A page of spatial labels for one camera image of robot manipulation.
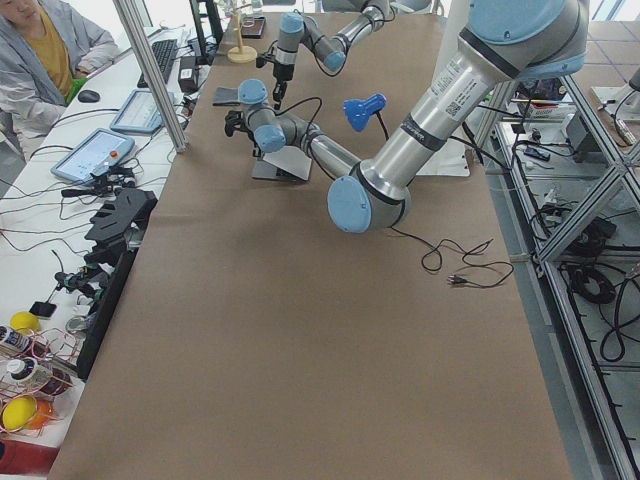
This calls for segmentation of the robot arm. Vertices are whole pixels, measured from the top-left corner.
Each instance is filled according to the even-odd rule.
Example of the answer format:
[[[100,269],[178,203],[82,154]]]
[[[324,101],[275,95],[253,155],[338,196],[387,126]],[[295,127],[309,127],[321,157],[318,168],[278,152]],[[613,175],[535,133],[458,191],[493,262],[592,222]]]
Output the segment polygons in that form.
[[[258,68],[266,63],[273,66],[272,98],[276,109],[281,107],[288,83],[294,77],[301,46],[310,51],[325,74],[335,76],[343,69],[353,47],[395,19],[390,1],[343,1],[343,4],[347,4],[347,12],[357,12],[358,16],[333,35],[324,33],[318,20],[310,15],[294,11],[282,16],[276,41],[256,60]]]
[[[392,227],[410,209],[408,189],[483,98],[499,83],[559,78],[579,71],[586,55],[586,1],[473,1],[457,50],[379,152],[360,160],[310,120],[275,110],[258,79],[237,89],[239,107],[225,133],[241,131],[263,153],[294,146],[334,181],[331,220],[348,233]]]

